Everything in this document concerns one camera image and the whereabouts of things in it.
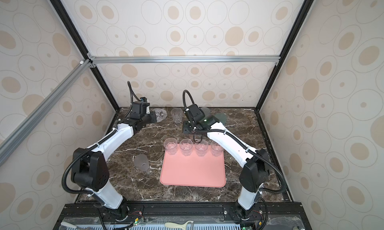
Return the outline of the clear faceted glass two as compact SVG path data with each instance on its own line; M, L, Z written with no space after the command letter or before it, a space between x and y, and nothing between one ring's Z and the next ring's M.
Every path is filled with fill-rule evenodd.
M164 109L155 108L153 111L155 112L157 122L165 120L168 116L167 111Z

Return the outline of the blue tall plastic tumbler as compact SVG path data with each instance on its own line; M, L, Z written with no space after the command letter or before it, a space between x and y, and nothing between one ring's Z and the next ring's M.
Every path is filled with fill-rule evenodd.
M211 115L211 111L207 107L201 107L200 110L204 113L205 116Z

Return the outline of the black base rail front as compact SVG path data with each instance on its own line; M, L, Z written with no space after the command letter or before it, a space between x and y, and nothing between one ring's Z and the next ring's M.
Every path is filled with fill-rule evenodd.
M193 230L310 230L300 203L257 203L241 219L235 203L129 202L128 216L117 221L94 202L65 205L55 230L177 230L165 223L194 221Z

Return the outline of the aluminium frame rail back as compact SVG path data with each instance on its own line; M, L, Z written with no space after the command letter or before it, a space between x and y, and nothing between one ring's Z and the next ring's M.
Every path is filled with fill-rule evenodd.
M238 56L91 56L90 60L96 64L155 64L155 63L278 63L278 55L238 55Z

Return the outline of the clear faceted glass three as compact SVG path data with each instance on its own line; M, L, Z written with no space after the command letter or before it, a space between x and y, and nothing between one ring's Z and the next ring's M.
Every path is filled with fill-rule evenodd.
M201 140L199 143L195 143L196 154L203 157L208 152L209 144L206 140Z

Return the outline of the aluminium frame rail left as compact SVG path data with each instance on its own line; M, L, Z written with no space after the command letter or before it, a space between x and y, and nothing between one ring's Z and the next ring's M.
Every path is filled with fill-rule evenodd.
M3 165L12 153L19 147L32 130L59 102L62 96L69 90L74 82L90 68L91 61L84 59L76 68L47 96L38 107L9 135L1 144L1 165Z

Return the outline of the aluminium frame rail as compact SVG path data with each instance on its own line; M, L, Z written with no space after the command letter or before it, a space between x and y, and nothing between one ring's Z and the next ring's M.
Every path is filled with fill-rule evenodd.
M90 68L91 61L84 59L76 68L47 96L38 107L9 135L1 144L1 165L3 165L12 153L19 147L32 130L59 102L62 96L69 90L74 82Z
M155 64L155 63L278 63L278 55L238 55L238 56L91 56L90 60L96 64Z

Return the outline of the clear faceted glass four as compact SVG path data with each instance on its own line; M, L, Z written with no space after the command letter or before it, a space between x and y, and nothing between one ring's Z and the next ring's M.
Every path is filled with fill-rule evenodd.
M218 157L223 153L224 149L215 141L211 142L211 153L213 156Z

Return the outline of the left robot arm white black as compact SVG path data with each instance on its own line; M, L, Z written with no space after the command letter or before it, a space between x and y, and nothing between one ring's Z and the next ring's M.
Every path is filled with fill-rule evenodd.
M150 103L145 97L133 102L128 116L110 133L87 148L75 150L70 167L71 181L85 189L86 194L95 196L104 207L122 209L124 197L110 182L107 160L125 141L156 121L156 114L150 111Z

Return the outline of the clear faceted glass five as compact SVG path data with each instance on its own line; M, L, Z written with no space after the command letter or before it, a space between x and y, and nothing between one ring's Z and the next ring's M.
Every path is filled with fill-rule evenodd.
M168 138L164 141L164 148L169 155L175 155L178 151L178 141L175 138Z

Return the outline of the frosted grey plastic cup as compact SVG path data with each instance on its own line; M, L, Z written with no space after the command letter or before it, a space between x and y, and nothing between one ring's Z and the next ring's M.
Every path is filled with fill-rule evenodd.
M149 160L145 154L139 154L135 156L133 162L135 167L143 173L150 169Z

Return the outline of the teal tall plastic tumbler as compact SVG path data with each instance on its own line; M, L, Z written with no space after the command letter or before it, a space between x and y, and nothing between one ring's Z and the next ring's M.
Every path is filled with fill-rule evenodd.
M215 117L223 124L223 125L226 125L227 124L227 116L224 114L224 113L216 113L215 114Z

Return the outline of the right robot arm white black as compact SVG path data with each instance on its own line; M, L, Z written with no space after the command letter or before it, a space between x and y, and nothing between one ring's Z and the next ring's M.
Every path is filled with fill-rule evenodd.
M238 205L244 211L249 211L260 196L264 182L268 180L271 167L265 157L267 152L257 150L233 135L215 116L206 115L196 104L184 108L188 119L189 130L206 134L218 143L242 167L239 180L242 190L238 198Z

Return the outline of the clear faceted glass one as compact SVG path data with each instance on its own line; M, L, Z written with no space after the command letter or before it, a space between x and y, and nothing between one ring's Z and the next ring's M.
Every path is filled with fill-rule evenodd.
M190 156L192 154L193 146L194 146L194 144L193 144L192 140L190 140L190 139L183 139L183 140L181 140L181 142L179 144L179 147L181 149L181 153L184 156Z

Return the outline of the clear faceted glass six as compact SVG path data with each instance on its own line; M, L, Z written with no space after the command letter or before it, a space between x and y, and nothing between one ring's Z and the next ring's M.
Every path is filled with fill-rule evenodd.
M180 108L173 108L171 110L171 117L174 123L181 123L183 120L183 111Z

